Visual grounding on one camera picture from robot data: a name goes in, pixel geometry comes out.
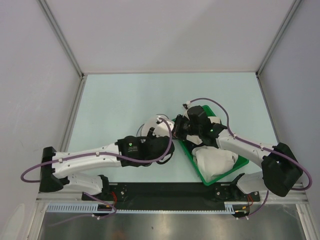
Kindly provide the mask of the white mesh laundry bag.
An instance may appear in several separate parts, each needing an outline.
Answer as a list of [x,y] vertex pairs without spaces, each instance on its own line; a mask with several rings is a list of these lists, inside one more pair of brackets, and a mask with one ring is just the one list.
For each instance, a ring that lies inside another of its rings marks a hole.
[[157,126],[157,119],[159,115],[154,115],[149,118],[137,131],[137,137],[145,137],[148,135],[150,128],[155,128]]

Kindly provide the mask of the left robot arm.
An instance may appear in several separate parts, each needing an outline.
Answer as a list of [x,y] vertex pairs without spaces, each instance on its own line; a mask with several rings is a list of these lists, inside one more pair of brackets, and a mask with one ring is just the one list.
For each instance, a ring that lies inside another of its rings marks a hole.
[[107,177],[89,177],[83,171],[105,167],[148,167],[153,162],[163,165],[175,151],[168,136],[126,136],[117,142],[87,151],[57,152],[52,146],[42,152],[39,190],[53,193],[63,188],[95,195],[100,200],[110,196]]

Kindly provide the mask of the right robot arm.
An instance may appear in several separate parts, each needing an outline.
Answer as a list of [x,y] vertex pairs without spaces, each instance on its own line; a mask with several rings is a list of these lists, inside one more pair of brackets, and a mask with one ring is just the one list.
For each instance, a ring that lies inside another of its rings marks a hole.
[[260,190],[285,197],[303,173],[286,144],[264,146],[241,140],[200,105],[177,115],[172,135],[191,147],[192,160],[207,183],[230,171],[240,157],[261,168],[260,172],[244,173],[235,180],[230,194],[237,201]]

